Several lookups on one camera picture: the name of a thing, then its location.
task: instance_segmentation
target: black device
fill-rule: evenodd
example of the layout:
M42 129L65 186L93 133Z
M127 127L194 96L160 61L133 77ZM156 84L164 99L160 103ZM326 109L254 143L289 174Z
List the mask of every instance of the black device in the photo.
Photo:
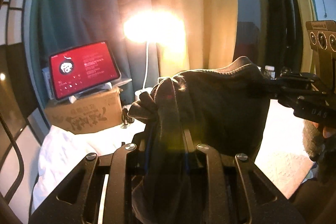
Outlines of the black device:
M317 75L284 69L275 80L251 82L248 91L250 96L277 99L293 108L297 117L336 128L336 22L307 22L306 27ZM103 224L139 223L132 214L131 180L144 175L150 158L155 157L151 143L157 126L147 124L131 144L123 144L113 154L88 154L37 208L29 223L97 223L105 174L109 180ZM179 134L189 174L204 176L206 181L202 223L305 223L247 155L222 155L207 144L195 145L188 131Z

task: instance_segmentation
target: silver bolt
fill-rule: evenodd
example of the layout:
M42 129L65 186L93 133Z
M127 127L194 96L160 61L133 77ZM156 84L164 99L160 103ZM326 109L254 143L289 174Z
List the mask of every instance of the silver bolt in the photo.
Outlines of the silver bolt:
M125 146L126 150L134 150L136 148L136 145L134 143L129 143Z
M204 144L204 143L201 143L197 146L197 149L202 151L202 152L205 152L205 151L208 151L209 150L209 146Z
M94 160L96 158L97 154L96 153L88 153L86 155L87 160Z
M237 159L241 160L241 161L245 161L248 159L248 156L244 153L240 153L240 154L237 154Z

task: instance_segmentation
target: yellow curtain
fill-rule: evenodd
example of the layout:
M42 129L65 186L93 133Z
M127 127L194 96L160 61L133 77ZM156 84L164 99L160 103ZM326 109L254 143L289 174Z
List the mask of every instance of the yellow curtain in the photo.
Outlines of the yellow curtain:
M316 20L315 10L313 0L298 0L302 31L303 31L303 54L302 54L302 64L301 71L310 72L311 71L311 61L312 61L312 50L310 48L310 38L305 29L305 24L307 21Z
M238 0L152 0L154 9L169 9L184 21L186 44L176 52L160 47L160 73L219 68L232 62L236 44Z

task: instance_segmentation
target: blue curtain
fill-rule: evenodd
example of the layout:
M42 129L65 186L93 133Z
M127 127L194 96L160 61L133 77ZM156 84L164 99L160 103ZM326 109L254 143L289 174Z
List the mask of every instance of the blue curtain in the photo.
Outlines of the blue curtain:
M150 7L151 0L38 0L38 39L31 43L38 43L39 53L32 58L39 59L43 68L48 65L48 57L55 52L107 41L122 77L133 80L121 87L124 90L121 98L131 103L134 92L142 88L146 45L125 39L122 24L138 10ZM153 44L150 45L146 86L154 86L158 76L157 50Z

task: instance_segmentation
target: tablet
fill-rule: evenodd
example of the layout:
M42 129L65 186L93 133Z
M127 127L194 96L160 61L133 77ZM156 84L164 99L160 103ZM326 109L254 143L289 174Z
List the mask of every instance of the tablet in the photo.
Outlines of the tablet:
M71 48L49 57L56 100L120 78L106 42Z

